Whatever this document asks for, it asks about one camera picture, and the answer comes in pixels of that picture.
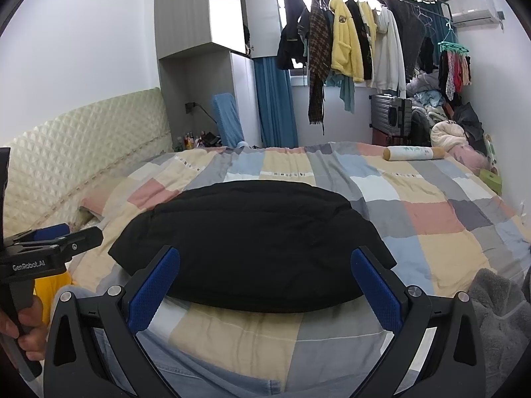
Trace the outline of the person's left hand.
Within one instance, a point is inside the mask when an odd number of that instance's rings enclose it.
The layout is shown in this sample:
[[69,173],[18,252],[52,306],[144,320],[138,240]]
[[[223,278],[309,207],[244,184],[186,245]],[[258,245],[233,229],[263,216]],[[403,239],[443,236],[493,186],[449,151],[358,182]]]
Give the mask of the person's left hand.
[[29,328],[29,332],[20,337],[15,323],[4,312],[1,312],[1,334],[18,341],[30,361],[42,361],[45,359],[47,327],[42,322],[42,313],[42,301],[37,296],[34,296],[33,304],[18,313],[21,325]]

